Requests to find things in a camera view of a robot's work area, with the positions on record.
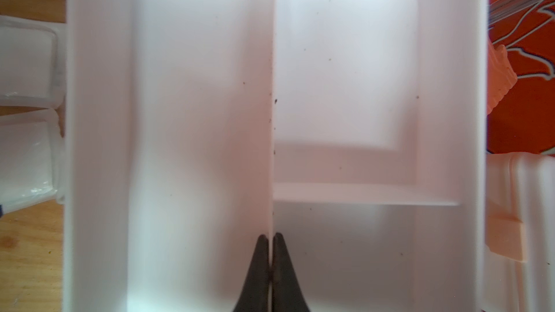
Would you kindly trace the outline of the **pink medicine chest box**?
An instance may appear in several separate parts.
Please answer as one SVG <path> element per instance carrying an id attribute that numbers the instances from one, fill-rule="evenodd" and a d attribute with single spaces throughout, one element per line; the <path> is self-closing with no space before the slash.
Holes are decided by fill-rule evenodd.
<path id="1" fill-rule="evenodd" d="M 64 311 L 478 311 L 489 0 L 67 0 Z"/>

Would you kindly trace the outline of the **red plastic tool case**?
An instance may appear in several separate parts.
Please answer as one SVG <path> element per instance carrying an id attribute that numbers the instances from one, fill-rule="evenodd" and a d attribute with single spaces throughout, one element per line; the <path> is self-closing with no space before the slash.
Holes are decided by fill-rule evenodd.
<path id="1" fill-rule="evenodd" d="M 517 83 L 514 72 L 507 56 L 507 49 L 500 45 L 494 47 L 488 40 L 487 66 L 487 115 L 499 105 L 501 100 Z"/>

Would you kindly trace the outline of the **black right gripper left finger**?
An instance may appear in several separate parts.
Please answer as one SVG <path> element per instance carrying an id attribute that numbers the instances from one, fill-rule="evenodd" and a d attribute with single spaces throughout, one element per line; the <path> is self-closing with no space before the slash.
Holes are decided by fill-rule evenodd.
<path id="1" fill-rule="evenodd" d="M 267 312 L 271 276 L 269 255 L 269 240 L 266 235 L 260 235 L 233 312 Z"/>

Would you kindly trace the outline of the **white pink first aid kit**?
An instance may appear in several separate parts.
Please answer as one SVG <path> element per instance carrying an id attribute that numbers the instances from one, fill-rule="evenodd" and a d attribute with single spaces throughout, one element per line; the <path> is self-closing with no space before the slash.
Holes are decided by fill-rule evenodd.
<path id="1" fill-rule="evenodd" d="M 483 311 L 554 310 L 554 158 L 487 157 Z"/>

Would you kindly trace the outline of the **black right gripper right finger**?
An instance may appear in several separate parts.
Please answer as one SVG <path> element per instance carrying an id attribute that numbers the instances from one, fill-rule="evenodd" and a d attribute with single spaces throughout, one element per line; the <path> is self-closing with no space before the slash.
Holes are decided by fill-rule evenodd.
<path id="1" fill-rule="evenodd" d="M 310 312 L 281 233 L 273 237 L 272 311 Z"/>

